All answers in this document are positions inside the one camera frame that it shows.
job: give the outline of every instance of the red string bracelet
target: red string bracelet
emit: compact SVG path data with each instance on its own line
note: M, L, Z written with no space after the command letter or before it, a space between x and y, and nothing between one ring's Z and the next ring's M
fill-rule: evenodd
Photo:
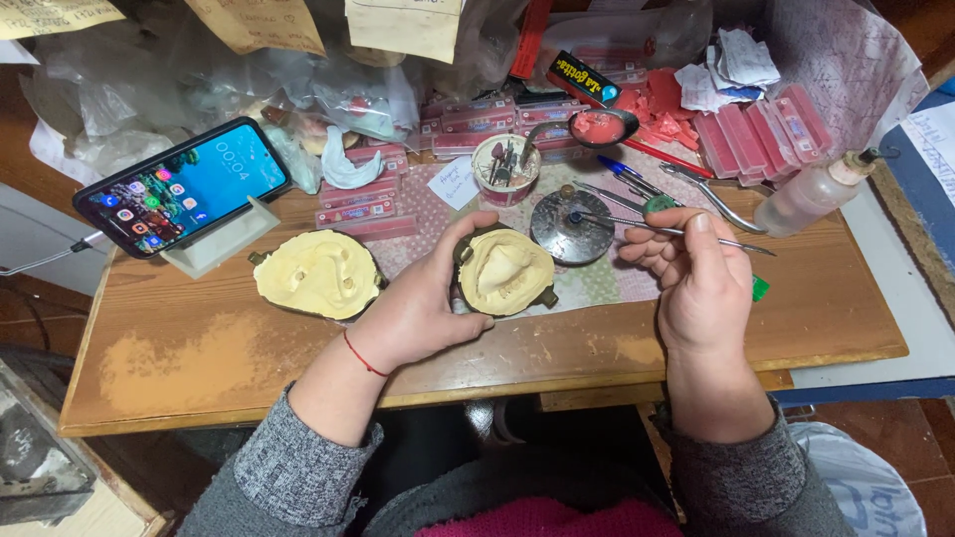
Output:
M367 367L370 372L372 372L372 373L374 373L374 374L376 374L376 375L378 375L378 376L387 376L387 375L385 375L384 373L381 373L380 371L374 369L371 365L369 365L369 363L365 361L365 358L361 357L361 355L358 353L358 351L356 351L355 348L351 346L351 342L349 341L349 331L345 330L344 332L342 332L342 335L345 337L345 343L348 344L349 349L351 349L351 351L354 353L355 357L358 358L358 360L359 360L361 363L365 364L365 367Z

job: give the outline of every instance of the white phone stand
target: white phone stand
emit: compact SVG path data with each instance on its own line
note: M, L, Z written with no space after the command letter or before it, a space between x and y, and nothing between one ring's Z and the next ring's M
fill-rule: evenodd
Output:
M194 280L218 267L280 222L267 205L251 196L246 198L252 204L250 210L184 247L169 248L159 255Z

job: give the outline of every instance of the smartphone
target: smartphone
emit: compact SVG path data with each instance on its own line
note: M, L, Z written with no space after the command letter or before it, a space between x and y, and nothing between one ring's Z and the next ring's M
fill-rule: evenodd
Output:
M73 207L126 253L149 259L249 209L291 175L252 118L221 127L73 196Z

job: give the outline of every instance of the metal disc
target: metal disc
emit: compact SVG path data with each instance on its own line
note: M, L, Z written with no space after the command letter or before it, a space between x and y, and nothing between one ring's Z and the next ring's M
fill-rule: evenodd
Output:
M613 224L583 219L571 224L570 213L583 210L610 216L610 209L589 192L575 190L569 199L552 192L534 207L531 215L531 239L564 265L582 265L603 256L613 242Z

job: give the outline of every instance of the gray sweater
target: gray sweater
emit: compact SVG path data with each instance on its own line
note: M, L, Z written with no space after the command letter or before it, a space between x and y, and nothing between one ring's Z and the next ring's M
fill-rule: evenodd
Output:
M672 430L666 414L655 421L672 450L672 479L687 513L687 535L855 534L806 454L789 437L775 401L773 406L774 426L738 444L683 437ZM178 535L340 535L365 504L351 492L383 434L374 424L362 447L335 444L302 423L283 393L249 442L213 479ZM375 514L364 535L411 537L422 527L531 496L554 498L583 511L612 507L624 498L664 509L638 477L620 466L522 446L406 491Z

